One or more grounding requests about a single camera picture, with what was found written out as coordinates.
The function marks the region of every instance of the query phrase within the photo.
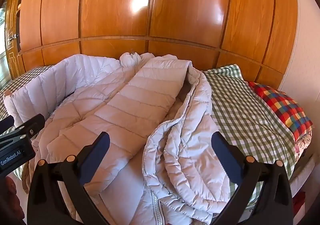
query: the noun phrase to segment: checkered bedspread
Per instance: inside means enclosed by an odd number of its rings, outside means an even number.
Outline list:
[[[294,137],[268,105],[243,80],[237,65],[204,71],[212,88],[212,118],[228,143],[259,162],[281,159],[288,176],[295,164]],[[262,188],[258,183],[249,206]],[[231,195],[236,185],[230,183]]]

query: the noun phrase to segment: white wall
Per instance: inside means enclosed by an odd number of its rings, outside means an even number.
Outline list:
[[[315,0],[298,0],[296,45],[281,91],[296,100],[314,124],[307,153],[320,155],[320,9]],[[320,164],[304,185],[306,210],[320,191]]]
[[[2,89],[8,81],[11,80],[10,71],[5,52],[0,54],[0,89]]]

